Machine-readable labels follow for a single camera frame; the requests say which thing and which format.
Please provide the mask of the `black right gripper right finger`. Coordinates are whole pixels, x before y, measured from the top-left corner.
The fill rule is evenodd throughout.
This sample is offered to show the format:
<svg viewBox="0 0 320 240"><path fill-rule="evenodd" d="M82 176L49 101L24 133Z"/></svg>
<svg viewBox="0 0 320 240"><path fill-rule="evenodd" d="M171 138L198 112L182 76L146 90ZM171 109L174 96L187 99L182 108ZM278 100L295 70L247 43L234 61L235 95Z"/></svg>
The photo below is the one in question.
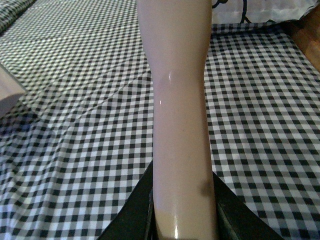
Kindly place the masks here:
<svg viewBox="0 0 320 240"><path fill-rule="evenodd" d="M217 227L221 240L281 240L213 173Z"/></svg>

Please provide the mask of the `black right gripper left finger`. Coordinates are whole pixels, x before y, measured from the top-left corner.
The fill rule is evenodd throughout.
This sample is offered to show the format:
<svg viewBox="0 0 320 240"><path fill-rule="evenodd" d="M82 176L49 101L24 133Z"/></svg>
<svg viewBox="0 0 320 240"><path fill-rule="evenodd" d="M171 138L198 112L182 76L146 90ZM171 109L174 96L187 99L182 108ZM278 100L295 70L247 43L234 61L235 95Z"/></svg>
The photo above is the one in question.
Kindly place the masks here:
<svg viewBox="0 0 320 240"><path fill-rule="evenodd" d="M153 163L99 240L152 240L154 231Z"/></svg>

